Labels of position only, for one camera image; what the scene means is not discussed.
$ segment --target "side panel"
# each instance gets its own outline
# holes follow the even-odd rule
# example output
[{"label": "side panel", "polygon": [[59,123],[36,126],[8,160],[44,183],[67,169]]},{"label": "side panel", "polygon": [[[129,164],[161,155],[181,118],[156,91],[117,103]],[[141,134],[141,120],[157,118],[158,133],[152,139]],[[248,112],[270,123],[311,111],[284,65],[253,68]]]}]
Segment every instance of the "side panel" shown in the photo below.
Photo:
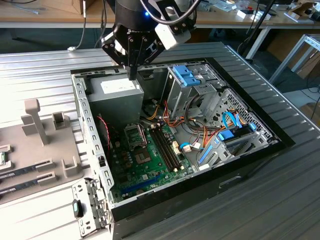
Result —
[{"label": "side panel", "polygon": [[133,216],[116,221],[114,223],[113,239],[124,239],[148,226],[161,222],[193,205],[226,191],[241,180],[244,180],[248,173],[252,172],[264,161],[265,159],[256,161],[197,188],[145,209],[144,211],[140,211]]}]

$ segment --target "aluminum extrusion table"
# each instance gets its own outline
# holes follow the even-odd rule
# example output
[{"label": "aluminum extrusion table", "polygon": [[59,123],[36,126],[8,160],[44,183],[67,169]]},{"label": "aluminum extrusion table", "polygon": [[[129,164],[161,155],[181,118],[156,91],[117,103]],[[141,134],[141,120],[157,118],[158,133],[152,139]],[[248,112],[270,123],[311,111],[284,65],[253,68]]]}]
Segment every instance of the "aluminum extrusion table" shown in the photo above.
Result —
[{"label": "aluminum extrusion table", "polygon": [[[141,239],[295,239],[320,232],[320,130],[232,48],[222,43],[184,44],[155,62],[215,58],[296,142],[252,178],[167,220],[128,237]],[[86,146],[80,132],[71,69],[110,66],[101,49],[0,55],[0,127],[19,124],[23,100],[38,98],[40,116],[64,111],[84,168]],[[90,176],[90,169],[84,170]],[[69,182],[0,205],[4,239],[79,240]],[[109,239],[102,230],[88,239]]]}]

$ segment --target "motherboard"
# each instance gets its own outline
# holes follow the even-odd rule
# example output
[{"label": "motherboard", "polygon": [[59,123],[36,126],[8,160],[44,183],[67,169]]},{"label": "motherboard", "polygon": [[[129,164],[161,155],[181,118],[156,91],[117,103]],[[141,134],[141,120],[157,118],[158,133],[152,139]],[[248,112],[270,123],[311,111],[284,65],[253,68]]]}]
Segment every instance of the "motherboard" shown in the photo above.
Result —
[{"label": "motherboard", "polygon": [[[142,138],[132,130],[135,126],[130,127],[130,132],[135,136],[125,129],[124,133],[119,132],[118,141],[112,143],[114,148],[110,158],[115,202],[143,194],[194,172],[181,152],[175,154],[173,143],[176,140],[167,125],[144,130],[139,126],[138,129],[143,131]],[[141,143],[144,137],[146,146],[132,149],[131,141]]]}]

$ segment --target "metal bracket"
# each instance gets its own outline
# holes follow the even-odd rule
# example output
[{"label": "metal bracket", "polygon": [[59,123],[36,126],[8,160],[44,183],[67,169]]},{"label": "metal bracket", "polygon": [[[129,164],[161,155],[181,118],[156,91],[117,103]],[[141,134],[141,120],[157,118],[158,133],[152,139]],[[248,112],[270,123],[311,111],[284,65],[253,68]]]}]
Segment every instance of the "metal bracket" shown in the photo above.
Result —
[{"label": "metal bracket", "polygon": [[99,185],[98,180],[89,178],[83,178],[72,185],[73,199],[79,201],[83,209],[83,217],[78,219],[81,237],[107,228],[111,223],[106,197]]},{"label": "metal bracket", "polygon": [[215,93],[217,91],[210,83],[193,86],[193,87],[200,96],[205,94]]}]

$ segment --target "connector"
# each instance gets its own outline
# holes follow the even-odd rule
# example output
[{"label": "connector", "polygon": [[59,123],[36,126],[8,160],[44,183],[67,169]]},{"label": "connector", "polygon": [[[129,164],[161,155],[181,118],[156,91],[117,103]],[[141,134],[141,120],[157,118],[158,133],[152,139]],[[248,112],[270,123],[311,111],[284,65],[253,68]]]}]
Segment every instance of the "connector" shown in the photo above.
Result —
[{"label": "connector", "polygon": [[185,153],[191,152],[191,147],[190,147],[190,145],[186,145],[186,146],[184,146],[182,149],[183,149],[183,151],[184,151]]},{"label": "connector", "polygon": [[173,142],[172,142],[172,147],[173,147],[174,149],[177,149],[177,148],[179,147],[179,144],[177,143],[177,141],[173,141]]},{"label": "connector", "polygon": [[178,148],[174,148],[173,151],[174,151],[175,155],[182,154],[182,152]]},{"label": "connector", "polygon": [[194,147],[195,149],[199,149],[200,146],[201,146],[201,143],[199,143],[199,142],[196,142],[195,144],[193,144],[193,147]]}]

